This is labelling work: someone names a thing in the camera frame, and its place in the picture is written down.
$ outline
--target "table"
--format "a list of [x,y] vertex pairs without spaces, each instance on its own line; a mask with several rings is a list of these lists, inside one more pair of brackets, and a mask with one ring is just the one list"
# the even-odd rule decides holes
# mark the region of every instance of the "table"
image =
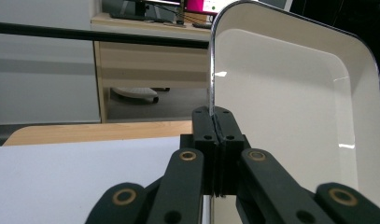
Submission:
[[[17,130],[4,146],[178,136],[181,133],[192,133],[191,126],[192,122],[189,120],[31,126]],[[241,223],[234,202],[233,196],[214,199],[215,223]]]
[[[186,28],[162,23],[111,19],[100,13],[91,29],[126,35],[208,42],[210,30],[186,23]],[[110,88],[207,88],[207,49],[94,41],[94,55],[102,122],[106,122]]]

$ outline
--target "horizontal black pole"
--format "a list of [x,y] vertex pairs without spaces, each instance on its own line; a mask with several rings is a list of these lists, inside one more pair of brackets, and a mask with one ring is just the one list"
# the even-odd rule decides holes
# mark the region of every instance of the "horizontal black pole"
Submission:
[[63,28],[52,28],[33,25],[21,25],[0,22],[0,34],[5,35],[29,35],[40,37],[51,37],[61,39],[76,39],[89,41],[105,41],[128,44],[168,46],[190,49],[207,49],[208,41],[187,40],[171,37],[158,37],[147,35],[126,35],[107,32],[73,30]]

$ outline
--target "white tray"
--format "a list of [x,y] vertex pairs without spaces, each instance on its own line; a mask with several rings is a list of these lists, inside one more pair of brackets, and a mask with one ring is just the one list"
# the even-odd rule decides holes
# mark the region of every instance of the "white tray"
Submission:
[[338,182],[380,206],[380,84],[360,40],[237,2],[216,18],[209,54],[210,103],[233,112],[251,146],[307,189]]

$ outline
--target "desk top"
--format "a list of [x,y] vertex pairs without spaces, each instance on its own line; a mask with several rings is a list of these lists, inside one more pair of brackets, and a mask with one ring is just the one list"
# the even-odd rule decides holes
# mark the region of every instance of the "desk top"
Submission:
[[93,31],[119,33],[126,35],[148,35],[187,40],[210,40],[210,30],[195,28],[191,23],[186,27],[175,27],[157,22],[128,21],[112,19],[107,13],[99,13],[91,19]]
[[185,120],[30,126],[13,133],[4,146],[179,136],[182,133],[191,133],[191,124],[191,121]]

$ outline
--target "gray floor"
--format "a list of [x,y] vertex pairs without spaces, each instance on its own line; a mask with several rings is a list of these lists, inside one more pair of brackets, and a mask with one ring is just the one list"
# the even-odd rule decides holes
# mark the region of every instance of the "gray floor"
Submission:
[[[207,104],[206,89],[158,90],[158,94],[160,100],[153,104],[152,99],[131,99],[111,92],[107,122],[185,120],[193,109]],[[46,124],[0,125],[0,146],[18,129],[32,125]]]

